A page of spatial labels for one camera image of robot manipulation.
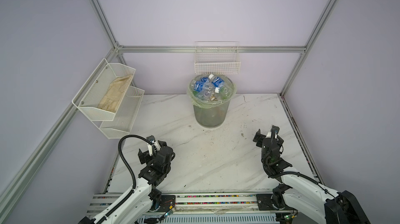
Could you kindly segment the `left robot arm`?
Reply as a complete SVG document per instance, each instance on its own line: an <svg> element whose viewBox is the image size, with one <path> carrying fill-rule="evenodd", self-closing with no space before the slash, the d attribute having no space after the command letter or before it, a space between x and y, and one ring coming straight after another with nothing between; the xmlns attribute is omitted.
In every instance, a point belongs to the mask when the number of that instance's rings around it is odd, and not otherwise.
<svg viewBox="0 0 400 224"><path fill-rule="evenodd" d="M93 218L84 217L81 224L134 224L148 212L154 202L158 202L161 192L156 188L171 171L171 162L175 153L166 142L159 141L155 151L139 152L138 157L143 168L135 186L131 186L105 210Z"/></svg>

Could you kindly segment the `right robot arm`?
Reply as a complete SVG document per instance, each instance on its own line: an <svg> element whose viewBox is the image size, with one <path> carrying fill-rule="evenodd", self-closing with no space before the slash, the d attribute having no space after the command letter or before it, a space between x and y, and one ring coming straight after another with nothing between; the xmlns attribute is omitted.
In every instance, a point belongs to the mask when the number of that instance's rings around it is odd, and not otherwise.
<svg viewBox="0 0 400 224"><path fill-rule="evenodd" d="M319 224L368 224L370 221L355 195L323 185L281 157L284 140L279 130L272 126L267 134L257 131L253 138L261 149L264 172L268 178L279 181L272 191L273 208L293 208Z"/></svg>

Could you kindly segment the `clear purple label bottle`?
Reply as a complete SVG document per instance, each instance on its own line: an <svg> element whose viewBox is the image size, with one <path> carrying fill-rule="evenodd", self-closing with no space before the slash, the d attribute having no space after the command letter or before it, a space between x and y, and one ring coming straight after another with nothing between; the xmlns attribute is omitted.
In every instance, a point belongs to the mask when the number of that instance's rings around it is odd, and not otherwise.
<svg viewBox="0 0 400 224"><path fill-rule="evenodd" d="M200 92L197 93L197 98L202 101L211 102L215 100L215 86L212 83L204 83Z"/></svg>

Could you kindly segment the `blue label water bottle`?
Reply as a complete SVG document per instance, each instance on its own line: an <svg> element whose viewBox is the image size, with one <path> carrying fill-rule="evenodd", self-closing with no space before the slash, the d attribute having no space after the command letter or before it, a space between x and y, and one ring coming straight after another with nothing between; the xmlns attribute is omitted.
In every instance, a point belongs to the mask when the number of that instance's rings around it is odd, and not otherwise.
<svg viewBox="0 0 400 224"><path fill-rule="evenodd" d="M209 78L208 78L208 77L202 77L202 78L200 79L200 83L201 83L201 84L210 83Z"/></svg>

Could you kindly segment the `Pocari Sweat bottle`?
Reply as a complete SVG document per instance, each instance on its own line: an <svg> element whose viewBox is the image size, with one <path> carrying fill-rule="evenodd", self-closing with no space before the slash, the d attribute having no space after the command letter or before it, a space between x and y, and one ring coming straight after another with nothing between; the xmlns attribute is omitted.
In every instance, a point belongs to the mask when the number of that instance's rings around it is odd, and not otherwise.
<svg viewBox="0 0 400 224"><path fill-rule="evenodd" d="M211 74L208 78L214 85L216 94L223 98L227 98L231 94L231 88L221 77Z"/></svg>

